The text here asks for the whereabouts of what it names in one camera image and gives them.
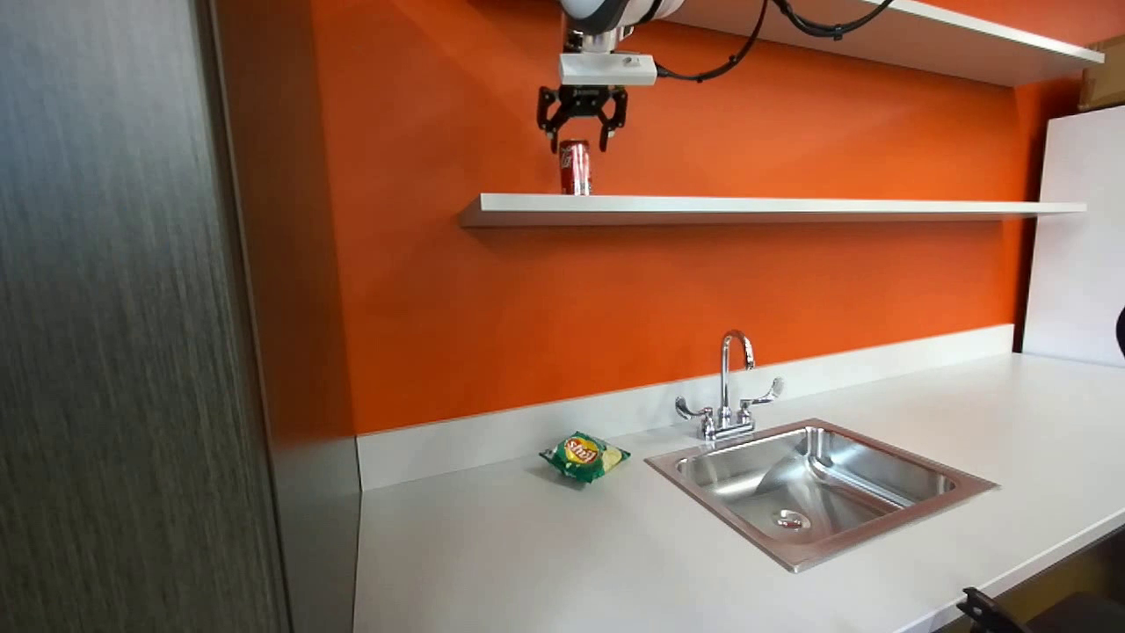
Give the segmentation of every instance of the faucet handle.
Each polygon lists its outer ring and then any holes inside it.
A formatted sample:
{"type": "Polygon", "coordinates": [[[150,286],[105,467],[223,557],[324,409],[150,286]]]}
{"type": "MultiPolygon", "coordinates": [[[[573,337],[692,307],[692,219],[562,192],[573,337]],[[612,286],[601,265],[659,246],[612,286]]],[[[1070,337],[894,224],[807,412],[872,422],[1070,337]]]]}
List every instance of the faucet handle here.
{"type": "Polygon", "coordinates": [[[780,378],[780,375],[775,375],[775,378],[771,378],[771,389],[768,389],[768,394],[760,394],[760,397],[753,397],[753,403],[775,403],[780,394],[785,394],[785,378],[780,378]]]}
{"type": "Polygon", "coordinates": [[[757,425],[753,403],[760,403],[760,401],[753,401],[753,397],[739,401],[735,430],[753,430],[757,425]]]}
{"type": "Polygon", "coordinates": [[[685,397],[676,397],[676,412],[678,412],[678,419],[700,422],[700,432],[703,432],[703,435],[717,425],[713,409],[689,409],[685,397]]]}

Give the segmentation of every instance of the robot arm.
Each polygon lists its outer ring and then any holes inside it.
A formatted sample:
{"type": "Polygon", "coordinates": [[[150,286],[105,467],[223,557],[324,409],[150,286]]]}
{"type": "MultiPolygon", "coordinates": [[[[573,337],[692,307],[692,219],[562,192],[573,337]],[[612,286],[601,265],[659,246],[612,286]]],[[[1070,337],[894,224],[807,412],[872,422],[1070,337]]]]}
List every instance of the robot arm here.
{"type": "Polygon", "coordinates": [[[678,11],[682,0],[562,0],[570,27],[585,36],[604,36],[620,27],[635,27],[678,11]]]}
{"type": "Polygon", "coordinates": [[[552,133],[573,116],[601,119],[601,150],[607,138],[626,125],[626,84],[654,84],[659,63],[640,51],[614,51],[614,44],[645,21],[667,19],[682,0],[559,0],[567,13],[559,92],[537,88],[537,125],[552,133]]]}

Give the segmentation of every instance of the white countertop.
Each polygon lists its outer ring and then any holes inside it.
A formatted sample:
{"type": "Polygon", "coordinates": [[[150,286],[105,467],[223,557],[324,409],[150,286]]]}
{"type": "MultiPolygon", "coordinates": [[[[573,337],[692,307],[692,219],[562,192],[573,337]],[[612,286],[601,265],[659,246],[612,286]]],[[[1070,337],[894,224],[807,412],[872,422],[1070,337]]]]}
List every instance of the white countertop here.
{"type": "Polygon", "coordinates": [[[828,419],[999,482],[807,574],[664,482],[635,432],[570,487],[537,452],[365,491],[355,633],[934,630],[1125,525],[1125,369],[978,360],[760,409],[828,419]]]}

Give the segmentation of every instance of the faucet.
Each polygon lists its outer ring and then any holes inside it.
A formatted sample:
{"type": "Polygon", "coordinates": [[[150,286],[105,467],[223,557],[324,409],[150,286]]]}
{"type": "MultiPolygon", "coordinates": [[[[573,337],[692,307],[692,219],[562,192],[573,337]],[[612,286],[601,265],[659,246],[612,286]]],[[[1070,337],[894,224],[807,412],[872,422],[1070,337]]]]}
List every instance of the faucet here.
{"type": "Polygon", "coordinates": [[[741,397],[739,412],[733,412],[733,354],[741,349],[741,367],[757,367],[753,342],[741,332],[724,332],[717,349],[717,409],[689,409],[685,397],[676,397],[676,412],[682,419],[700,419],[700,435],[713,446],[728,435],[753,435],[757,419],[749,403],[771,403],[780,394],[780,378],[771,383],[763,397],[741,397]]]}

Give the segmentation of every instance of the white cabinet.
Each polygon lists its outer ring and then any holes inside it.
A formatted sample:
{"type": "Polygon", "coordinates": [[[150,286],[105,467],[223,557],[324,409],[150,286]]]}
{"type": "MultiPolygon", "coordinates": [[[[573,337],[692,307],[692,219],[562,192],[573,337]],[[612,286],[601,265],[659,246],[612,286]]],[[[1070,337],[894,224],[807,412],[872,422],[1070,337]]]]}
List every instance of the white cabinet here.
{"type": "Polygon", "coordinates": [[[1024,351],[1125,367],[1125,105],[1051,119],[1024,351]]]}

